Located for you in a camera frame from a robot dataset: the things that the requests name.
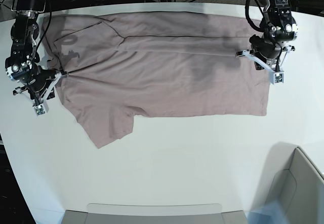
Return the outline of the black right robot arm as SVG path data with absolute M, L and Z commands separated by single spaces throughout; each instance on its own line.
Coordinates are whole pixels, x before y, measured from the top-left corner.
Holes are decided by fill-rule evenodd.
M 5 61 L 5 71 L 12 81 L 23 84 L 36 105 L 41 104 L 52 92 L 49 88 L 54 81 L 55 70 L 42 69 L 38 48 L 40 42 L 38 15 L 45 11 L 47 0 L 13 0 L 11 10 L 15 12 L 15 22 L 11 28 L 12 46 L 10 56 Z

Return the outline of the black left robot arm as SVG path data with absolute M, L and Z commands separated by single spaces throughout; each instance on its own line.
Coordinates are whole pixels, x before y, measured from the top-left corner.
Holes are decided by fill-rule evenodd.
M 262 33 L 249 39 L 253 55 L 269 66 L 275 65 L 274 71 L 278 72 L 280 56 L 288 50 L 286 44 L 297 38 L 298 26 L 292 16 L 291 3 L 289 0 L 255 0 L 258 6 L 264 6 L 262 20 L 256 26 L 249 14 L 250 1 L 245 3 L 246 20 L 251 28 Z

